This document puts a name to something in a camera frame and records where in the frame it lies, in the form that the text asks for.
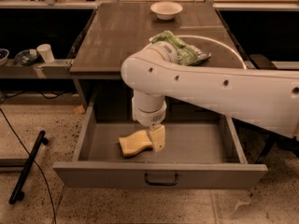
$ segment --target cup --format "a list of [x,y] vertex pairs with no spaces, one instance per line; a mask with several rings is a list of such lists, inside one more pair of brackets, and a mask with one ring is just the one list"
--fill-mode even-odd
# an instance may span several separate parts
[[39,45],[37,51],[44,59],[45,63],[53,63],[55,61],[50,44]]

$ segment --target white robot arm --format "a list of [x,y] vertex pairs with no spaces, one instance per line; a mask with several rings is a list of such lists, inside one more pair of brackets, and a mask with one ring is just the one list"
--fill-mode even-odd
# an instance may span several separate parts
[[148,127],[160,124],[169,96],[273,133],[299,136],[299,72],[182,66],[176,56],[170,44],[156,43],[123,63],[122,79],[134,90],[134,120]]

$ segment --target bowl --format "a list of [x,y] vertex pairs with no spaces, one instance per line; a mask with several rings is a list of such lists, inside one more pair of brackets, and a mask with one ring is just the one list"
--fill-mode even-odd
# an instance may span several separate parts
[[174,2],[158,2],[150,6],[150,10],[157,14],[161,20],[172,20],[183,7],[179,3]]
[[15,61],[20,65],[31,65],[36,63],[39,57],[40,55],[36,49],[26,49],[16,55]]
[[6,64],[8,55],[9,55],[8,49],[0,49],[0,65]]

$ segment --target concrete floor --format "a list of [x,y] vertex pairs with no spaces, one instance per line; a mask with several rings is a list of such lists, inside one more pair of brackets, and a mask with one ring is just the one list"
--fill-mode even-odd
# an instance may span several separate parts
[[[75,114],[76,95],[46,100],[20,95],[0,105],[31,150],[39,131],[49,139],[36,161],[50,185],[58,224],[65,223],[206,223],[294,224],[299,219],[299,160],[290,152],[271,150],[264,163],[268,174],[247,190],[70,189],[52,170],[56,161],[71,161],[84,115]],[[1,157],[26,157],[18,139],[0,114]],[[249,160],[263,147],[257,133],[241,129]],[[0,223],[54,223],[44,179],[34,165],[21,202],[8,203],[20,173],[0,174]]]

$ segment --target open drawer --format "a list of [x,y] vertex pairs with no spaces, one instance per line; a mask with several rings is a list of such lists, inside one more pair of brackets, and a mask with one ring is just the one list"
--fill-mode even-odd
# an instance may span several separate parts
[[166,145],[124,158],[120,136],[144,129],[131,117],[131,90],[99,82],[86,112],[73,160],[54,170],[71,188],[247,189],[267,172],[248,164],[231,118],[168,99]]

